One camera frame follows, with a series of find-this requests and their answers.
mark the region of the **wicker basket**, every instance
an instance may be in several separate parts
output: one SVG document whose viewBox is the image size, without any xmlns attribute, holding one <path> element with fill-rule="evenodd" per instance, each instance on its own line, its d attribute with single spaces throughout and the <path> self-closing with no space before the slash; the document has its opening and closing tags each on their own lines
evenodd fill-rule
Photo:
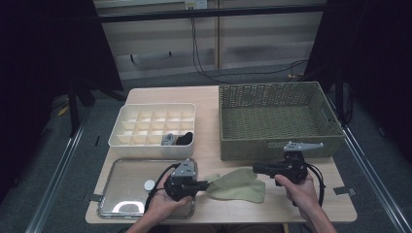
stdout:
<svg viewBox="0 0 412 233">
<path fill-rule="evenodd" d="M 221 160 L 283 159 L 283 147 L 323 143 L 305 157 L 330 157 L 344 134 L 316 82 L 222 85 Z"/>
</svg>

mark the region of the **wooden tabletop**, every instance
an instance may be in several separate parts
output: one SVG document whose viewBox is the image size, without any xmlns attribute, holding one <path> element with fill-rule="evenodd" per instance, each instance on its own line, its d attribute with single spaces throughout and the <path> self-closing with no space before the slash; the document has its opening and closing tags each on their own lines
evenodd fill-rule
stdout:
<svg viewBox="0 0 412 233">
<path fill-rule="evenodd" d="M 129 92 L 125 104 L 193 103 L 196 106 L 194 153 L 198 166 L 198 178 L 213 174 L 225 175 L 240 166 L 250 165 L 242 161 L 221 161 L 219 142 L 219 87 L 157 87 L 136 88 Z M 109 149 L 103 165 L 95 194 L 102 194 L 112 164 L 120 157 Z M 351 222 L 357 212 L 348 194 L 336 195 L 335 187 L 344 186 L 333 158 L 306 159 L 317 166 L 325 178 L 323 208 L 332 222 Z M 215 200 L 204 192 L 196 195 L 195 211 L 188 219 L 167 219 L 164 223 L 285 223 L 302 222 L 299 211 L 286 198 L 283 187 L 276 186 L 268 176 L 257 177 L 266 183 L 264 202 L 256 204 L 241 200 Z M 97 202 L 90 202 L 86 221 L 88 223 L 133 223 L 134 219 L 105 219 L 97 215 Z"/>
</svg>

